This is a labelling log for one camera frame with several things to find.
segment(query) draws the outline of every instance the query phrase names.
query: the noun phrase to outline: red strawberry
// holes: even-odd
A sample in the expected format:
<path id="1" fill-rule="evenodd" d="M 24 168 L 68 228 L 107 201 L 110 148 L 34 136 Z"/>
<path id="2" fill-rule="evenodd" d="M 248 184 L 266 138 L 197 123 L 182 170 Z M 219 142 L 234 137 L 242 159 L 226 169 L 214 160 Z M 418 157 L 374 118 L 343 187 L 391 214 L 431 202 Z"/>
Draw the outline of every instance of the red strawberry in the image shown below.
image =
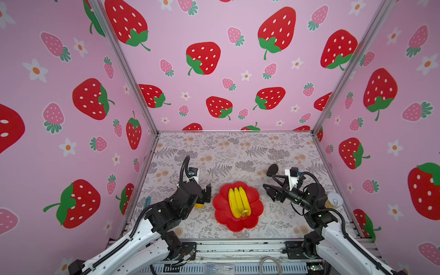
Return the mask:
<path id="1" fill-rule="evenodd" d="M 131 117 L 127 126 L 125 127 L 125 131 L 127 132 L 128 143 L 130 147 L 135 150 L 139 146 L 140 137 L 142 135 L 142 129 L 140 127 L 139 120 L 135 119 L 135 112 L 133 111 L 133 117 Z"/>
<path id="2" fill-rule="evenodd" d="M 341 142 L 339 154 L 350 169 L 358 168 L 363 158 L 370 158 L 370 156 L 363 157 L 363 147 L 357 138 L 349 138 Z"/>
<path id="3" fill-rule="evenodd" d="M 411 39 L 408 42 L 409 48 L 407 49 L 407 57 L 411 58 L 416 56 L 421 50 L 421 46 L 423 46 L 428 40 L 428 26 L 422 25 L 420 26 Z"/>
<path id="4" fill-rule="evenodd" d="M 21 116 L 14 110 L 0 104 L 0 154 L 16 143 L 25 132 Z"/>
<path id="5" fill-rule="evenodd" d="M 59 205 L 56 218 L 65 228 L 74 228 L 90 218 L 99 208 L 101 196 L 93 186 L 85 180 L 76 180 L 61 193 L 61 202 L 43 209 Z"/>
<path id="6" fill-rule="evenodd" d="M 285 95 L 286 90 L 281 87 L 261 89 L 255 97 L 255 103 L 262 110 L 271 110 L 278 106 Z"/>
<path id="7" fill-rule="evenodd" d="M 107 16 L 118 40 L 136 47 L 148 39 L 148 26 L 143 16 L 123 0 L 105 0 Z"/>
<path id="8" fill-rule="evenodd" d="M 182 131 L 202 131 L 202 126 L 199 123 L 191 123 L 187 127 L 183 128 Z"/>
<path id="9" fill-rule="evenodd" d="M 269 17 L 258 29 L 260 47 L 266 54 L 284 50 L 292 41 L 297 14 L 291 7 L 284 7 Z"/>
<path id="10" fill-rule="evenodd" d="M 122 125 L 119 124 L 119 120 L 116 118 L 113 120 L 113 127 L 114 127 L 114 133 L 118 137 L 122 137 Z"/>
<path id="11" fill-rule="evenodd" d="M 211 74 L 220 59 L 220 47 L 214 42 L 192 44 L 187 48 L 187 63 L 198 74 Z"/>
<path id="12" fill-rule="evenodd" d="M 353 92 L 349 91 L 347 94 L 347 98 L 345 99 L 345 108 L 347 110 L 350 109 L 352 104 L 353 104 Z"/>
<path id="13" fill-rule="evenodd" d="M 109 79 L 113 79 L 114 70 L 110 58 L 108 56 L 104 57 L 104 70 L 106 71 Z"/>
<path id="14" fill-rule="evenodd" d="M 61 61 L 69 63 L 69 61 L 71 60 L 69 49 L 62 46 L 61 40 L 56 35 L 47 32 L 41 32 L 40 38 L 53 56 L 59 57 Z"/>
<path id="15" fill-rule="evenodd" d="M 171 105 L 171 103 L 165 103 L 165 94 L 158 87 L 139 84 L 139 88 L 148 107 L 159 108 L 162 107 L 163 104 Z"/>
<path id="16" fill-rule="evenodd" d="M 388 108 L 397 95 L 397 83 L 391 74 L 384 68 L 377 69 L 373 72 L 368 81 L 367 88 L 363 95 L 363 105 L 370 112 L 379 112 Z"/>
<path id="17" fill-rule="evenodd" d="M 317 9 L 312 14 L 312 20 L 308 22 L 308 30 L 314 31 L 319 28 L 319 25 L 324 23 L 327 18 L 327 13 L 329 12 L 329 6 L 324 5 Z"/>
<path id="18" fill-rule="evenodd" d="M 102 120 L 110 110 L 108 102 L 113 103 L 107 98 L 107 91 L 95 78 L 89 78 L 79 84 L 72 93 L 75 107 L 84 114 L 96 120 Z"/>
<path id="19" fill-rule="evenodd" d="M 321 66 L 328 69 L 339 66 L 344 70 L 341 65 L 350 61 L 357 45 L 357 40 L 351 33 L 344 29 L 336 31 L 327 40 L 321 55 Z"/>
<path id="20" fill-rule="evenodd" d="M 331 96 L 331 92 L 329 92 L 328 94 L 321 96 L 320 98 L 318 98 L 315 101 L 315 104 L 313 104 L 313 107 L 315 107 L 315 109 L 317 110 L 324 110 L 324 107 L 326 106 L 327 102 L 329 101 L 329 98 Z"/>
<path id="21" fill-rule="evenodd" d="M 434 109 L 434 107 L 432 107 L 429 102 L 424 101 L 422 104 L 415 102 L 403 111 L 402 118 L 404 120 L 416 122 L 420 118 L 427 118 L 432 114 L 432 109 Z"/>
<path id="22" fill-rule="evenodd" d="M 118 198 L 116 195 L 116 199 L 120 200 L 119 202 L 119 209 L 121 210 L 121 213 L 125 215 L 125 211 L 127 210 L 128 203 L 130 202 L 130 198 L 133 194 L 134 185 L 129 183 L 127 184 L 124 189 L 121 192 L 121 198 Z"/>
<path id="23" fill-rule="evenodd" d="M 440 220 L 440 166 L 428 162 L 408 174 L 408 188 L 416 211 L 431 220 Z"/>
<path id="24" fill-rule="evenodd" d="M 206 107 L 208 107 L 209 113 L 216 118 L 225 118 L 232 113 L 232 102 L 216 96 L 211 96 L 206 100 Z"/>

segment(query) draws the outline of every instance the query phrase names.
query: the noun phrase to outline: strawberry print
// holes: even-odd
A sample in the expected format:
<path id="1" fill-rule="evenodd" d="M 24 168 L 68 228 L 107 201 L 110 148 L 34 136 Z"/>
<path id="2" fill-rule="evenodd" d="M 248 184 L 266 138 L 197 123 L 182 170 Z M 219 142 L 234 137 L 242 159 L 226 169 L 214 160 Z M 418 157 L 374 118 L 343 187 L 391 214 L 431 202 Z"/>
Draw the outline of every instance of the strawberry print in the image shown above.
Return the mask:
<path id="1" fill-rule="evenodd" d="M 187 64 L 191 67 L 188 71 L 207 75 L 217 67 L 220 59 L 220 47 L 214 42 L 192 44 L 187 48 Z"/>
<path id="2" fill-rule="evenodd" d="M 75 107 L 96 120 L 102 120 L 110 110 L 109 102 L 114 102 L 107 98 L 107 91 L 102 84 L 95 78 L 89 78 L 79 84 L 72 93 Z"/>
<path id="3" fill-rule="evenodd" d="M 407 57 L 416 56 L 428 40 L 428 26 L 420 26 L 408 42 Z"/>
<path id="4" fill-rule="evenodd" d="M 269 17 L 258 29 L 258 41 L 266 54 L 284 50 L 292 41 L 297 14 L 291 7 L 284 7 Z"/>
<path id="5" fill-rule="evenodd" d="M 377 69 L 373 72 L 368 81 L 367 88 L 363 95 L 363 105 L 370 112 L 379 112 L 388 108 L 397 95 L 397 83 L 391 74 L 384 68 Z"/>
<path id="6" fill-rule="evenodd" d="M 22 117 L 11 108 L 0 104 L 0 154 L 16 143 L 24 132 Z"/>
<path id="7" fill-rule="evenodd" d="M 265 80 L 271 79 L 272 76 L 276 73 L 276 64 L 272 63 L 264 69 L 263 78 Z"/>
<path id="8" fill-rule="evenodd" d="M 363 158 L 370 158 L 370 156 L 363 156 L 363 147 L 357 138 L 349 138 L 339 144 L 339 155 L 344 163 L 350 169 L 356 169 L 362 164 Z"/>
<path id="9" fill-rule="evenodd" d="M 245 42 L 245 37 L 242 35 L 242 31 L 234 27 L 227 29 L 227 37 L 229 38 L 229 42 L 235 44 L 236 47 L 242 46 Z"/>
<path id="10" fill-rule="evenodd" d="M 421 104 L 415 102 L 411 104 L 405 111 L 402 113 L 402 118 L 404 120 L 408 120 L 411 122 L 419 121 L 421 118 L 427 118 L 433 112 L 434 107 L 431 106 L 429 102 L 422 102 Z"/>
<path id="11" fill-rule="evenodd" d="M 43 111 L 43 123 L 46 132 L 58 134 L 62 130 L 61 124 L 64 123 L 64 114 L 58 104 L 51 102 Z"/>
<path id="12" fill-rule="evenodd" d="M 324 21 L 327 18 L 327 13 L 329 12 L 329 6 L 324 5 L 317 9 L 312 14 L 312 19 L 308 22 L 308 30 L 314 31 L 315 29 L 319 28 L 319 25 L 324 23 Z"/>
<path id="13" fill-rule="evenodd" d="M 225 118 L 232 113 L 232 102 L 216 96 L 211 96 L 206 100 L 206 107 L 208 107 L 209 113 L 216 118 Z"/>
<path id="14" fill-rule="evenodd" d="M 139 84 L 139 88 L 148 107 L 159 108 L 162 107 L 163 104 L 171 105 L 171 103 L 165 103 L 165 94 L 158 87 Z"/>
<path id="15" fill-rule="evenodd" d="M 123 215 L 125 215 L 125 211 L 127 210 L 128 202 L 133 194 L 134 185 L 129 183 L 127 184 L 121 192 L 121 198 L 118 198 L 116 195 L 116 199 L 120 200 L 119 209 Z"/>
<path id="16" fill-rule="evenodd" d="M 0 207 L 0 236 L 16 228 L 20 218 L 5 207 Z"/>
<path id="17" fill-rule="evenodd" d="M 124 44 L 136 47 L 148 39 L 148 26 L 143 16 L 123 0 L 105 0 L 107 16 L 118 40 Z"/>
<path id="18" fill-rule="evenodd" d="M 174 70 L 172 69 L 171 63 L 166 61 L 165 59 L 161 60 L 161 70 L 168 77 L 172 77 L 174 75 Z"/>
<path id="19" fill-rule="evenodd" d="M 101 196 L 85 180 L 76 180 L 61 193 L 61 202 L 49 205 L 43 212 L 59 205 L 56 212 L 58 222 L 65 228 L 74 228 L 90 218 L 99 208 Z"/>
<path id="20" fill-rule="evenodd" d="M 340 67 L 350 61 L 358 43 L 356 38 L 348 31 L 340 29 L 334 32 L 327 40 L 321 55 L 321 66 L 327 69 Z"/>
<path id="21" fill-rule="evenodd" d="M 264 88 L 258 91 L 255 97 L 255 106 L 252 110 L 259 107 L 262 110 L 271 110 L 278 106 L 286 95 L 286 90 L 281 87 Z"/>
<path id="22" fill-rule="evenodd" d="M 416 211 L 431 220 L 440 220 L 440 166 L 428 162 L 408 174 L 408 188 Z"/>
<path id="23" fill-rule="evenodd" d="M 223 84 L 223 88 L 228 89 L 229 91 L 233 91 L 237 88 L 232 79 L 224 78 L 221 82 Z"/>
<path id="24" fill-rule="evenodd" d="M 125 127 L 127 132 L 128 143 L 130 147 L 135 150 L 139 146 L 140 137 L 142 135 L 142 129 L 140 127 L 139 120 L 135 117 L 135 112 L 133 111 L 133 117 L 131 117 Z"/>
<path id="25" fill-rule="evenodd" d="M 61 40 L 56 35 L 47 32 L 41 32 L 40 38 L 53 56 L 59 57 L 61 61 L 64 61 L 66 63 L 70 62 L 71 58 L 69 49 L 67 47 L 63 47 Z"/>
<path id="26" fill-rule="evenodd" d="M 113 79 L 114 70 L 110 58 L 108 56 L 104 57 L 104 70 L 106 71 L 109 79 Z"/>

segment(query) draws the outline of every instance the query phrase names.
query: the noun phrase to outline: pink wall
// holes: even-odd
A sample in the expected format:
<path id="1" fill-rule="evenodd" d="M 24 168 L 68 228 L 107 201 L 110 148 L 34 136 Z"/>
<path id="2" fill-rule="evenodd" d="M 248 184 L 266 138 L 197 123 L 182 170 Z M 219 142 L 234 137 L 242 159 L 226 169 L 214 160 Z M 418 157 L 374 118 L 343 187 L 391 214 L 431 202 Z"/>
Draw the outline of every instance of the pink wall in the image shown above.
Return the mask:
<path id="1" fill-rule="evenodd" d="M 192 123 L 200 124 L 204 130 L 240 130 L 255 126 L 256 122 L 262 130 L 313 127 L 321 114 L 315 103 L 320 104 L 321 99 L 326 102 L 325 95 L 332 92 L 342 73 L 338 66 L 325 67 L 335 58 L 333 54 L 347 56 L 355 50 L 355 40 L 360 41 L 380 3 L 168 0 L 165 5 L 164 1 L 155 0 L 130 1 L 129 6 L 122 0 L 101 1 L 136 81 L 148 85 L 144 91 L 151 88 L 152 94 L 146 99 L 155 124 L 159 130 L 168 131 L 182 130 Z M 314 22 L 319 26 L 310 31 L 309 25 L 313 29 Z M 265 41 L 272 36 L 277 40 L 275 46 Z M 266 49 L 274 53 L 268 51 L 264 60 Z M 348 59 L 343 60 L 343 68 Z M 308 83 L 313 87 L 303 92 Z M 260 103 L 267 110 L 258 107 L 257 94 L 265 99 L 272 90 L 274 99 Z M 207 107 L 208 98 L 208 104 L 214 100 L 217 109 Z M 221 109 L 227 110 L 231 120 L 220 113 Z"/>
<path id="2" fill-rule="evenodd" d="M 27 1 L 26 6 L 6 1 L 0 2 L 0 12 L 1 273 L 67 274 L 62 269 L 65 264 L 96 255 L 109 238 L 118 236 L 124 216 L 115 196 L 120 197 L 127 184 L 136 183 L 139 173 L 133 161 L 138 158 L 142 167 L 152 135 L 132 93 L 125 94 L 126 80 L 106 38 L 95 27 L 90 34 L 91 20 L 82 1 Z M 62 55 L 69 56 L 65 59 L 69 62 L 59 57 L 60 43 L 70 53 Z M 106 66 L 110 76 L 104 69 L 106 56 L 112 62 L 112 69 Z M 78 88 L 90 78 L 96 80 Z M 100 84 L 115 102 L 106 116 L 106 101 L 101 98 L 100 105 L 96 100 L 103 96 Z M 47 106 L 50 113 L 45 115 Z M 142 129 L 135 150 L 126 134 L 132 111 Z M 115 134 L 115 118 L 121 137 Z M 51 126 L 53 134 L 51 128 L 46 130 L 48 123 L 56 124 Z M 101 139 L 96 151 L 90 145 L 99 136 L 106 141 L 101 152 Z M 115 154 L 120 156 L 117 164 L 112 160 Z M 116 186 L 108 195 L 112 174 Z"/>
<path id="3" fill-rule="evenodd" d="M 358 217 L 362 210 L 370 218 L 365 234 L 375 234 L 388 264 L 412 275 L 440 273 L 438 10 L 438 1 L 395 4 L 368 48 L 374 59 L 367 57 L 368 62 L 356 68 L 324 123 L 321 141 L 350 207 L 358 209 Z M 418 53 L 409 58 L 407 50 Z M 382 103 L 376 99 L 373 104 L 382 91 Z M 358 165 L 360 150 L 355 147 L 360 144 L 363 156 L 370 158 L 362 158 Z"/>

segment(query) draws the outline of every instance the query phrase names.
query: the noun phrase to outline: pink strawberry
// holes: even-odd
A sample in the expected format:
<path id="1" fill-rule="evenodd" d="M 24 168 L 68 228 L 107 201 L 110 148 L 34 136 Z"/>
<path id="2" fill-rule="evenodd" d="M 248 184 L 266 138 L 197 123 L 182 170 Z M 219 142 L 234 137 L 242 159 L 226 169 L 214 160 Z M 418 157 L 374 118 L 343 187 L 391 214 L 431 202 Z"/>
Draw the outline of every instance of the pink strawberry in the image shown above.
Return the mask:
<path id="1" fill-rule="evenodd" d="M 311 113 L 308 113 L 308 114 L 303 115 L 303 116 L 301 117 L 301 119 L 300 119 L 300 123 L 305 123 L 307 120 L 310 119 L 311 116 L 312 116 Z"/>
<path id="2" fill-rule="evenodd" d="M 90 140 L 90 149 L 98 152 L 102 152 L 107 148 L 107 141 L 102 137 L 98 136 L 97 138 L 93 137 Z"/>
<path id="3" fill-rule="evenodd" d="M 116 188 L 116 176 L 111 174 L 108 178 L 108 183 L 107 183 L 107 193 L 109 196 L 113 194 L 115 188 Z"/>
<path id="4" fill-rule="evenodd" d="M 108 56 L 104 57 L 104 70 L 106 71 L 109 79 L 113 79 L 114 70 L 110 58 Z"/>
<path id="5" fill-rule="evenodd" d="M 437 248 L 430 242 L 422 243 L 418 246 L 418 251 L 431 263 L 440 266 L 440 247 Z"/>
<path id="6" fill-rule="evenodd" d="M 350 109 L 352 104 L 353 104 L 353 92 L 349 91 L 347 94 L 347 98 L 345 99 L 345 108 L 347 110 Z"/>
<path id="7" fill-rule="evenodd" d="M 185 117 L 185 116 L 187 116 L 188 112 L 189 112 L 188 106 L 186 106 L 186 105 L 180 106 L 179 115 L 181 115 L 182 117 Z"/>
<path id="8" fill-rule="evenodd" d="M 272 63 L 264 69 L 263 78 L 265 80 L 270 79 L 276 73 L 276 64 Z"/>
<path id="9" fill-rule="evenodd" d="M 308 30 L 314 31 L 319 25 L 324 23 L 329 12 L 329 6 L 324 5 L 312 14 L 312 20 L 308 22 Z"/>
<path id="10" fill-rule="evenodd" d="M 46 120 L 43 125 L 51 134 L 59 133 L 64 123 L 64 115 L 58 104 L 51 102 L 43 111 L 43 118 Z"/>
<path id="11" fill-rule="evenodd" d="M 40 38 L 53 56 L 59 57 L 61 61 L 69 63 L 71 60 L 69 49 L 62 46 L 61 40 L 56 35 L 41 32 Z"/>
<path id="12" fill-rule="evenodd" d="M 375 180 L 366 180 L 362 184 L 362 188 L 370 194 L 379 192 L 379 184 Z"/>
<path id="13" fill-rule="evenodd" d="M 229 89 L 230 91 L 233 91 L 233 90 L 235 90 L 237 88 L 237 86 L 232 81 L 232 79 L 224 78 L 221 82 L 223 84 L 223 88 Z"/>
<path id="14" fill-rule="evenodd" d="M 357 131 L 359 128 L 362 128 L 363 125 L 363 119 L 361 117 L 353 119 L 353 121 L 350 123 L 350 130 Z"/>
<path id="15" fill-rule="evenodd" d="M 0 207 L 0 236 L 18 225 L 19 217 L 8 208 Z"/>
<path id="16" fill-rule="evenodd" d="M 161 60 L 161 70 L 168 77 L 172 77 L 174 75 L 174 70 L 172 69 L 171 63 L 166 61 L 165 59 Z"/>
<path id="17" fill-rule="evenodd" d="M 240 47 L 245 42 L 245 37 L 242 35 L 242 31 L 234 27 L 227 29 L 227 37 L 229 38 L 229 42 L 233 44 L 235 43 L 236 47 Z"/>
<path id="18" fill-rule="evenodd" d="M 427 118 L 432 114 L 432 109 L 434 109 L 434 107 L 432 107 L 429 102 L 424 101 L 422 104 L 415 102 L 403 111 L 402 118 L 404 120 L 416 122 L 420 118 Z"/>
<path id="19" fill-rule="evenodd" d="M 311 96 L 313 94 L 313 92 L 315 91 L 315 88 L 313 87 L 312 83 L 307 83 L 303 89 L 304 89 L 303 94 L 306 97 Z"/>
<path id="20" fill-rule="evenodd" d="M 249 112 L 248 112 L 247 109 L 243 109 L 243 110 L 238 112 L 238 116 L 237 117 L 238 117 L 239 120 L 243 120 L 243 119 L 245 119 L 247 117 L 248 113 Z"/>
<path id="21" fill-rule="evenodd" d="M 428 40 L 428 26 L 422 25 L 417 29 L 415 34 L 411 37 L 408 42 L 409 48 L 407 49 L 407 57 L 411 58 L 416 56 L 421 50 L 421 46 L 423 46 Z"/>
<path id="22" fill-rule="evenodd" d="M 122 125 L 119 124 L 119 120 L 117 118 L 115 118 L 113 120 L 113 127 L 114 127 L 114 133 L 118 136 L 118 137 L 122 137 Z"/>
<path id="23" fill-rule="evenodd" d="M 136 171 L 136 172 L 139 172 L 139 166 L 140 166 L 140 164 L 139 164 L 139 160 L 138 160 L 137 158 L 135 158 L 135 159 L 133 160 L 133 165 L 135 166 L 135 171 Z"/>

